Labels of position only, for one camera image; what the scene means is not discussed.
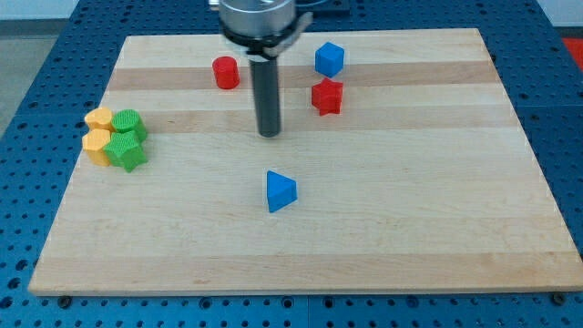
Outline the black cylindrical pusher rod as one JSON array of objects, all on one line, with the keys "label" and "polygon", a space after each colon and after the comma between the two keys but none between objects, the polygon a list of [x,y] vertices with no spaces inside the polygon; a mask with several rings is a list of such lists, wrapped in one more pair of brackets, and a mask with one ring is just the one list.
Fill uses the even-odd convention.
[{"label": "black cylindrical pusher rod", "polygon": [[277,59],[250,62],[257,130],[273,138],[281,132],[281,108]]}]

